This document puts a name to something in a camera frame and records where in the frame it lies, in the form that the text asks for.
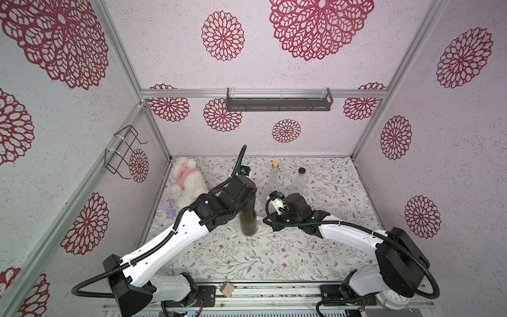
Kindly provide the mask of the clear bottle with red label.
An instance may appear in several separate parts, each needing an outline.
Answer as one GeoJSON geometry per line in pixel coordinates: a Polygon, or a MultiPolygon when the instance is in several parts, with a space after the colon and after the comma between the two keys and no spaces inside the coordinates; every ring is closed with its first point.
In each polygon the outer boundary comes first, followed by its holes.
{"type": "Polygon", "coordinates": [[[306,169],[304,167],[300,167],[298,169],[297,175],[294,177],[293,181],[289,186],[289,194],[304,195],[306,189],[307,189],[306,169]]]}

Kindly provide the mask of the dark green wine bottle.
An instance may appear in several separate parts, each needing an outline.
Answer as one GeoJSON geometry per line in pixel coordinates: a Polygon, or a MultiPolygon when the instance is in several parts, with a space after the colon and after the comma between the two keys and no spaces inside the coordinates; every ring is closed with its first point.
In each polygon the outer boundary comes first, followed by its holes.
{"type": "Polygon", "coordinates": [[[240,229],[245,236],[254,236],[257,233],[257,213],[255,210],[241,211],[240,229]]]}

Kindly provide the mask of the tall clear corked bottle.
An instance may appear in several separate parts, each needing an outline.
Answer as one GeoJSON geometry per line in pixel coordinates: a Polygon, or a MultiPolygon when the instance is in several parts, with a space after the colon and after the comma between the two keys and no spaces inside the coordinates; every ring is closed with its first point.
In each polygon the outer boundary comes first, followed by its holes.
{"type": "Polygon", "coordinates": [[[266,198],[270,197],[270,194],[273,192],[280,191],[280,183],[279,183],[279,160],[274,159],[271,164],[270,173],[268,176],[267,183],[265,185],[265,196],[266,198]]]}

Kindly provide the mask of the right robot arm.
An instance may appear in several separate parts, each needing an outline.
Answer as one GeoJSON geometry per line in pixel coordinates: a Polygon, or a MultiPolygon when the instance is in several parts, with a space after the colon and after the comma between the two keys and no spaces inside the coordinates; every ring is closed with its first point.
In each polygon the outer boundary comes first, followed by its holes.
{"type": "Polygon", "coordinates": [[[351,274],[346,285],[358,296],[393,291],[403,297],[437,299],[440,288],[430,273],[430,262],[402,229],[368,229],[311,208],[298,193],[274,191],[265,205],[264,223],[273,231],[294,227],[307,235],[334,240],[368,254],[376,265],[351,274]]]}

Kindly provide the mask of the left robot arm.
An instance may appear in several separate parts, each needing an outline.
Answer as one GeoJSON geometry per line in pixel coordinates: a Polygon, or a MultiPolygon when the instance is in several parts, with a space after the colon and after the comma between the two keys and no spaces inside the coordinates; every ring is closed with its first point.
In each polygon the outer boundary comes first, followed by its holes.
{"type": "Polygon", "coordinates": [[[133,316],[153,302],[194,302],[198,286],[189,274],[160,276],[158,270],[194,241],[252,209],[256,192],[250,178],[234,176],[222,190],[199,195],[169,228],[141,248],[107,257],[103,266],[112,272],[107,280],[121,315],[133,316]]]}

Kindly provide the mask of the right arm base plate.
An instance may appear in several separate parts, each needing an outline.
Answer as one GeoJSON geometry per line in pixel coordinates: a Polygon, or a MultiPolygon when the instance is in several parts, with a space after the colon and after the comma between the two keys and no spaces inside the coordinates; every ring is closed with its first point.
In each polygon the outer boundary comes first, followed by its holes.
{"type": "Polygon", "coordinates": [[[322,284],[320,294],[324,306],[364,305],[371,297],[377,295],[377,293],[358,295],[345,284],[322,284]]]}

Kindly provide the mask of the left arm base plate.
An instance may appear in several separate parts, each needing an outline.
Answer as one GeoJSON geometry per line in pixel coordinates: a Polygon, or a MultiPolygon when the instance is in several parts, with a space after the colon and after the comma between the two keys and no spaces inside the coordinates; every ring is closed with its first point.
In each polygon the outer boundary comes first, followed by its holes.
{"type": "Polygon", "coordinates": [[[173,307],[214,307],[217,288],[213,285],[200,285],[191,289],[181,301],[172,303],[173,307]]]}

